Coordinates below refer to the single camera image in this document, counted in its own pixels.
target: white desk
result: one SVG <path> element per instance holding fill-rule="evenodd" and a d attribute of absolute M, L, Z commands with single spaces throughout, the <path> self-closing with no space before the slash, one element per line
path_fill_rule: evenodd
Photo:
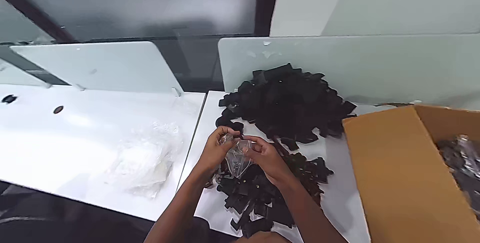
<path fill-rule="evenodd" d="M 185 167 L 180 179 L 180 184 L 187 178 L 192 168 L 198 161 L 208 136 L 215 130 L 215 120 L 221 116 L 224 107 L 219 107 L 219 100 L 223 98 L 225 92 L 209 91 L 207 99 L 200 116 L 200 120 L 191 144 L 190 152 L 185 162 Z M 355 110 L 357 114 L 365 114 L 390 107 L 373 107 L 370 105 L 359 105 Z M 244 123 L 244 134 L 267 137 L 259 131 L 255 125 Z M 328 178 L 329 184 L 321 186 L 325 191 L 322 199 L 322 208 L 325 214 L 340 231 L 340 233 L 351 243 L 370 242 L 370 236 L 367 229 L 365 215 L 361 204 L 360 196 L 357 190 L 357 184 L 351 165 L 350 155 L 345 139 L 335 139 L 328 137 L 326 139 L 319 137 L 316 142 L 309 144 L 298 144 L 299 151 L 307 157 L 308 160 L 321 156 L 325 159 L 329 169 L 335 172 Z M 239 216 L 234 210 L 225 209 L 226 194 L 216 190 L 217 184 L 213 187 L 204 189 L 195 216 L 205 218 L 210 223 L 210 228 L 227 234 L 241 236 L 242 231 L 235 231 L 230 226 L 232 218 L 238 221 Z M 277 231 L 293 243 L 300 243 L 302 239 L 297 228 L 290 229 L 287 226 L 275 223 L 272 229 Z"/>
<path fill-rule="evenodd" d="M 156 220 L 175 195 L 204 93 L 128 93 L 72 86 L 0 85 L 0 179 Z M 58 114 L 53 110 L 63 105 Z M 105 184 L 121 140 L 152 123 L 178 125 L 183 145 L 155 199 Z"/>

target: small plastic bag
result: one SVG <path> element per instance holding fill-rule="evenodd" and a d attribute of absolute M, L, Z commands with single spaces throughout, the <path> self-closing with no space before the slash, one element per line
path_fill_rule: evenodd
<path fill-rule="evenodd" d="M 105 182 L 135 195 L 155 198 L 182 149 L 180 133 L 174 123 L 154 122 L 133 129 L 120 141 L 117 158 L 105 172 Z"/>
<path fill-rule="evenodd" d="M 237 141 L 225 156 L 230 173 L 236 178 L 240 178 L 243 172 L 252 164 L 252 159 L 243 154 L 243 148 L 245 147 L 250 149 L 252 142 L 246 140 Z"/>

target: pile of black pieces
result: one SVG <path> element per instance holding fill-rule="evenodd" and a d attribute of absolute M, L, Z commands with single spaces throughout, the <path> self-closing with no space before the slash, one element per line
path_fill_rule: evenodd
<path fill-rule="evenodd" d="M 226 107 L 216 126 L 227 126 L 243 132 L 243 124 L 232 123 L 242 118 L 261 130 L 267 138 L 275 136 L 290 150 L 297 150 L 296 142 L 318 140 L 312 129 L 318 128 L 322 137 L 341 137 L 342 119 L 354 117 L 357 107 L 328 87 L 321 73 L 302 72 L 290 63 L 270 70 L 255 70 L 252 81 L 244 81 L 238 92 L 219 101 Z"/>
<path fill-rule="evenodd" d="M 450 167 L 450 172 L 457 182 L 459 189 L 463 191 L 467 200 L 470 202 L 470 206 L 475 212 L 477 220 L 480 221 L 480 179 L 472 176 L 471 173 L 465 169 L 465 159 L 460 153 L 461 148 L 457 141 L 440 141 L 437 143 L 437 148 L 447 166 Z"/>
<path fill-rule="evenodd" d="M 328 183 L 327 177 L 332 175 L 333 171 L 325 166 L 325 161 L 321 157 L 307 161 L 300 153 L 289 154 L 279 143 L 275 143 L 274 146 L 293 174 L 320 205 L 320 195 L 323 191 L 318 183 Z M 232 219 L 230 224 L 235 230 L 241 228 L 243 236 L 249 238 L 258 231 L 270 231 L 273 222 L 290 228 L 295 224 L 282 194 L 267 179 L 260 166 L 251 165 L 241 178 L 235 178 L 229 173 L 224 160 L 215 174 L 215 180 L 218 183 L 217 190 L 228 195 L 225 199 L 225 208 L 232 207 L 241 215 L 238 222 Z M 252 211 L 263 218 L 252 221 L 250 219 Z"/>

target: cardboard box flap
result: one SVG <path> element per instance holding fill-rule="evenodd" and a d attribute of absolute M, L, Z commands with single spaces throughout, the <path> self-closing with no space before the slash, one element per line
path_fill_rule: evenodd
<path fill-rule="evenodd" d="M 459 134 L 480 141 L 480 112 L 425 105 L 414 107 L 435 142 L 450 140 Z"/>
<path fill-rule="evenodd" d="M 414 106 L 344 126 L 373 243 L 480 241 L 475 215 Z"/>

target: glass panel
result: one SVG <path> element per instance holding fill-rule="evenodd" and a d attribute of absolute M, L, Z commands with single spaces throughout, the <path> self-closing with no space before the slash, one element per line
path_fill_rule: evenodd
<path fill-rule="evenodd" d="M 256 0 L 32 0 L 79 41 L 253 33 Z"/>

